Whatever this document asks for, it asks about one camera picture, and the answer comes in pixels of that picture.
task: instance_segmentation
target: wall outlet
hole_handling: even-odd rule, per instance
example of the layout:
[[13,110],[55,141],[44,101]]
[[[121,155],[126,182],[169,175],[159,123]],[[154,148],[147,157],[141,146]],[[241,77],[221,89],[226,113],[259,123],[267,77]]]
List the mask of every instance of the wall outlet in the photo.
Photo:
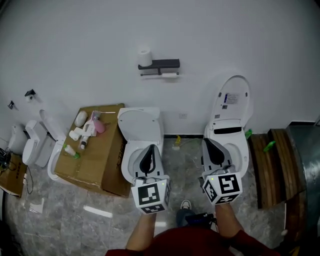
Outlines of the wall outlet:
[[188,114],[187,113],[179,113],[179,119],[187,119]]

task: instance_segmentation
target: white toilet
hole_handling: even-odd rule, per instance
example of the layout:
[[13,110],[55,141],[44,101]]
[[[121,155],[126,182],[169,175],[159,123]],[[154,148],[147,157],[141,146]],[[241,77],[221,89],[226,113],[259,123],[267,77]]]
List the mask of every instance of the white toilet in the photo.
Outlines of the white toilet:
[[128,182],[133,183],[134,162],[145,148],[154,144],[162,156],[164,129],[160,110],[157,107],[121,108],[118,125],[127,140],[122,158],[122,174]]
[[11,126],[11,134],[12,134],[12,136],[9,141],[8,148],[14,154],[22,155],[24,153],[24,148],[25,148],[26,143],[28,141],[28,138],[25,135],[23,128],[18,124],[12,125]]
[[63,148],[64,142],[66,140],[68,129],[63,128],[63,126],[58,123],[57,120],[54,120],[52,116],[50,116],[45,110],[40,110],[40,117],[43,121],[43,124],[51,134],[51,136],[56,140],[52,153],[49,158],[47,172],[49,177],[59,183],[62,184],[70,184],[68,181],[60,178],[58,175],[55,174],[56,164],[60,155],[60,152]]
[[249,164],[249,148],[243,128],[253,114],[250,85],[242,75],[224,73],[212,80],[212,86],[218,86],[218,92],[204,137],[229,151],[235,171],[242,178]]
[[36,120],[30,120],[25,130],[30,136],[27,140],[22,154],[22,161],[29,166],[36,164],[45,167],[51,152],[54,148],[55,141],[47,135],[45,128]]

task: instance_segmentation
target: toilet tank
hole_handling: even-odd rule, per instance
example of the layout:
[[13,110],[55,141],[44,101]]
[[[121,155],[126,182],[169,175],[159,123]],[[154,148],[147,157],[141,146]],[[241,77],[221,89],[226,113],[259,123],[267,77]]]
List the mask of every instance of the toilet tank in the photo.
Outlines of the toilet tank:
[[164,128],[158,107],[125,107],[118,113],[118,125],[127,141],[161,143]]

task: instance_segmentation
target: sneaker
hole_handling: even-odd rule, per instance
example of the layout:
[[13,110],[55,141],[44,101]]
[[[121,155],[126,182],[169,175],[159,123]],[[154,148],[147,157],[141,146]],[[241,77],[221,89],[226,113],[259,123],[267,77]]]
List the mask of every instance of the sneaker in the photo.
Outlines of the sneaker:
[[191,203],[189,200],[183,200],[180,206],[180,209],[192,209]]

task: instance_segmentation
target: wooden board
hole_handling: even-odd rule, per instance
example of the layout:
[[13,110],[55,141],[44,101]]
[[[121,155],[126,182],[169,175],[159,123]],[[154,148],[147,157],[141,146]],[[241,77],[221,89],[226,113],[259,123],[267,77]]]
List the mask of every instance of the wooden board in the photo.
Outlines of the wooden board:
[[283,176],[276,165],[274,151],[263,151],[269,143],[267,134],[253,134],[248,142],[255,172],[258,208],[267,209],[285,199]]
[[268,137],[270,141],[275,141],[275,145],[272,148],[276,156],[275,164],[279,170],[282,170],[285,199],[289,200],[304,190],[300,181],[294,151],[286,130],[271,129],[268,132]]
[[285,229],[287,242],[298,241],[306,228],[306,192],[294,195],[286,202]]

